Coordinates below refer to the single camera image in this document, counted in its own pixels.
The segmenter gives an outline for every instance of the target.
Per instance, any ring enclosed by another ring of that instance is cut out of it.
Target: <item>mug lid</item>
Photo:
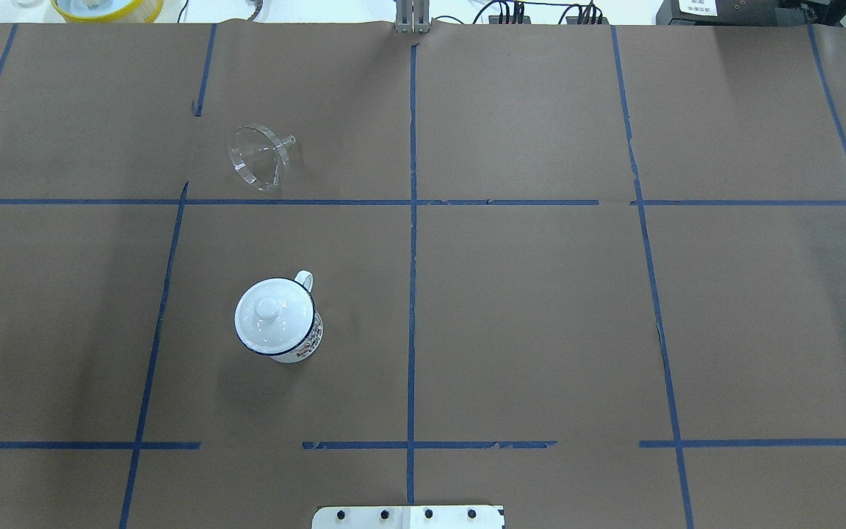
[[[287,278],[269,278],[241,297],[234,312],[234,328],[252,351],[277,356],[302,344],[314,319],[315,302],[303,285]]]

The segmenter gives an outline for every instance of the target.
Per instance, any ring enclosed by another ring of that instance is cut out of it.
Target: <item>lid knob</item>
[[[262,298],[256,304],[256,315],[259,319],[273,321],[279,317],[279,300],[276,298]]]

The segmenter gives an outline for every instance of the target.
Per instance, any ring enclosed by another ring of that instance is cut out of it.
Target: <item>white metal bracket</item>
[[[505,529],[500,505],[412,505],[321,508],[312,529]]]
[[[430,0],[397,0],[397,33],[430,33]]]

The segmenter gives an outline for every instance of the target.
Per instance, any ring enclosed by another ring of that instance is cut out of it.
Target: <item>yellow container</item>
[[[71,23],[151,23],[159,16],[164,0],[104,0],[103,6],[87,9],[79,0],[51,0],[51,6]]]

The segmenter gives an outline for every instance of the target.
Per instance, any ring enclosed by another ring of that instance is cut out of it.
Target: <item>yellow rim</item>
[[[101,16],[98,16],[98,17],[91,17],[91,18],[82,18],[82,17],[77,17],[77,16],[74,16],[74,15],[71,15],[67,11],[60,9],[60,7],[57,6],[57,0],[51,0],[51,6],[54,6],[54,9],[57,10],[57,12],[60,13],[61,16],[64,17],[64,20],[66,20],[66,21],[81,21],[81,23],[88,23],[88,21],[120,20],[124,16],[132,13],[132,11],[134,11],[137,7],[139,7],[139,4],[141,4],[143,2],[144,2],[144,0],[132,0],[130,3],[128,3],[126,5],[126,7],[124,7],[121,10],[114,11],[112,13],[107,13],[105,15],[101,15]],[[154,21],[155,17],[159,16],[159,11],[161,11],[161,10],[162,10],[162,0],[159,1],[158,6],[155,7],[154,13],[152,13],[151,16],[148,17],[147,21]]]

